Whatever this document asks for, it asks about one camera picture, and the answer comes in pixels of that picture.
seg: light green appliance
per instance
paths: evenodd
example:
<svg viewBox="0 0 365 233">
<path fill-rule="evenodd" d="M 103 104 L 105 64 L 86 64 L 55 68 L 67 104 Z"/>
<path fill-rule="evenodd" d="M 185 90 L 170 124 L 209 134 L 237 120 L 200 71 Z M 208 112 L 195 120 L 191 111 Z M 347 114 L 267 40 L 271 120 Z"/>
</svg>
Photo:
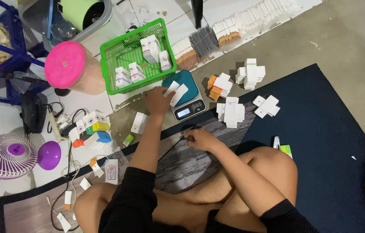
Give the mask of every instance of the light green appliance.
<svg viewBox="0 0 365 233">
<path fill-rule="evenodd" d="M 60 0 L 58 10 L 65 20 L 83 31 L 102 16 L 104 3 L 99 0 Z"/>
</svg>

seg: floor mat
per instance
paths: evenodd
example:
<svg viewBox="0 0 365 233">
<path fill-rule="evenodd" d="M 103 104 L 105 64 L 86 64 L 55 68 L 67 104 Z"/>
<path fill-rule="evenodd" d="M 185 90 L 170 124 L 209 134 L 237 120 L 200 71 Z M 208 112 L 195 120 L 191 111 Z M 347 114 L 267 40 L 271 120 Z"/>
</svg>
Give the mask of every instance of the floor mat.
<svg viewBox="0 0 365 233">
<path fill-rule="evenodd" d="M 269 94 L 279 99 L 279 113 L 254 119 L 250 101 L 257 95 Z M 238 155 L 270 145 L 277 135 L 281 144 L 291 145 L 298 166 L 299 211 L 321 232 L 365 232 L 365 134 L 318 66 L 306 67 L 245 94 L 239 103 L 245 104 L 249 114 L 237 130 L 218 122 L 212 109 L 164 130 L 160 154 L 174 146 L 181 132 L 192 126 L 211 130 Z M 136 147 L 137 144 L 132 145 L 123 153 L 131 156 Z M 155 186 L 171 193 L 180 192 L 206 180 L 220 168 L 213 155 L 193 151 L 181 141 L 159 162 Z M 82 168 L 79 176 L 86 177 L 91 184 L 104 181 L 103 176 L 95 179 L 89 166 Z M 79 177 L 74 182 L 78 193 L 83 192 L 78 185 L 81 180 Z M 56 232 L 45 197 L 48 195 L 54 201 L 64 190 L 65 181 L 60 178 L 28 192 L 0 197 L 0 232 Z M 62 209 L 60 201 L 56 210 Z M 75 227 L 72 214 L 65 217 Z"/>
</svg>

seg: pink-lidded jar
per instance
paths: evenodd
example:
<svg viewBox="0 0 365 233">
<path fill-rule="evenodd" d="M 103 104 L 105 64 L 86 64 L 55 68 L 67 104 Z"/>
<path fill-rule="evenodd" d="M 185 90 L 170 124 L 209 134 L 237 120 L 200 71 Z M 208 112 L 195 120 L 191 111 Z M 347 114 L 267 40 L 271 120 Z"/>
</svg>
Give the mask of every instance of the pink-lidded jar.
<svg viewBox="0 0 365 233">
<path fill-rule="evenodd" d="M 44 74 L 52 87 L 97 95 L 106 90 L 100 62 L 80 43 L 65 41 L 47 56 Z"/>
</svg>

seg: digital kitchen scale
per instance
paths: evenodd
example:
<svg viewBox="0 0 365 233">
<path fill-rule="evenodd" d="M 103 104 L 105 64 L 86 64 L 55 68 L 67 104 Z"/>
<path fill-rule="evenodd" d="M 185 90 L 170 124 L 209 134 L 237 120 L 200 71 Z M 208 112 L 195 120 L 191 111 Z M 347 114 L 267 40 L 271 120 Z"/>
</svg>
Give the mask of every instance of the digital kitchen scale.
<svg viewBox="0 0 365 233">
<path fill-rule="evenodd" d="M 178 84 L 188 88 L 188 91 L 182 96 L 175 107 L 171 106 L 171 110 L 177 121 L 185 121 L 206 110 L 206 104 L 198 91 L 198 86 L 189 71 L 181 71 L 162 82 L 163 87 L 169 87 L 175 81 Z"/>
</svg>

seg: black shirt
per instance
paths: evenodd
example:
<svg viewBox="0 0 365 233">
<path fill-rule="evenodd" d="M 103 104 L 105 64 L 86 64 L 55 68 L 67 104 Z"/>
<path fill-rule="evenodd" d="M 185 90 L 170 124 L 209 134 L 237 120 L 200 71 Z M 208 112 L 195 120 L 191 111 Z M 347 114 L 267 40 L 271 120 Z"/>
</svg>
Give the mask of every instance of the black shirt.
<svg viewBox="0 0 365 233">
<path fill-rule="evenodd" d="M 157 206 L 154 183 L 154 173 L 128 167 L 122 184 L 102 213 L 99 233 L 157 232 L 152 222 L 152 212 Z M 266 211 L 260 220 L 268 233 L 318 232 L 288 199 Z"/>
</svg>

